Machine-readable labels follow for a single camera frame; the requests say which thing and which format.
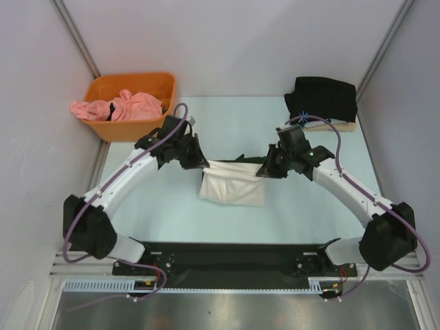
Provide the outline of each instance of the white cloth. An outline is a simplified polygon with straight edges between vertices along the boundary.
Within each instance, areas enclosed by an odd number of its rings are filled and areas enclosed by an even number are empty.
[[[265,180],[256,177],[261,164],[209,161],[203,169],[200,198],[220,204],[263,206]]]

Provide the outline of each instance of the black cloth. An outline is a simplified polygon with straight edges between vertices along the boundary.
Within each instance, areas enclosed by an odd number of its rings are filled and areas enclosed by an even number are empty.
[[[113,105],[113,102],[110,103],[110,114],[109,114],[109,116],[107,117],[107,119],[105,120],[106,122],[111,121],[111,116],[113,115],[113,112],[115,112],[115,110],[116,110],[116,108],[115,108],[115,106]]]
[[[245,154],[241,154],[238,158],[234,160],[219,160],[218,162],[223,163],[248,163],[248,164],[263,164],[266,157],[245,157]]]
[[[297,77],[294,92],[285,94],[284,99],[290,118],[308,113],[324,119],[355,122],[358,113],[354,85],[330,78]]]

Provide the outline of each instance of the metal floor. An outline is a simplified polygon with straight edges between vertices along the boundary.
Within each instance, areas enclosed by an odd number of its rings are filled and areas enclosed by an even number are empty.
[[[367,281],[342,302],[290,294],[159,294],[65,311],[104,294],[65,292],[52,330],[417,330],[405,281]]]

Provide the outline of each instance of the pink cloth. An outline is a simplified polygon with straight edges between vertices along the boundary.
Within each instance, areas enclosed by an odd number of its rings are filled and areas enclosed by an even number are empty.
[[[106,120],[110,115],[110,104],[115,111],[111,120],[148,120],[162,116],[162,101],[147,93],[136,93],[123,89],[112,101],[72,102],[70,111],[75,117],[86,120]]]

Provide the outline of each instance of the orange plastic bin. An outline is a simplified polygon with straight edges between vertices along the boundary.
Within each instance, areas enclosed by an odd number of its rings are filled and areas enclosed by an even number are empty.
[[[175,106],[175,77],[168,72],[142,74],[111,74],[95,79],[85,94],[84,101],[110,101],[119,96],[121,89],[131,93],[143,91],[162,101],[166,112],[154,120],[131,120],[120,122],[82,120],[89,125],[104,141],[137,141],[156,127],[161,127],[165,117],[173,114]]]

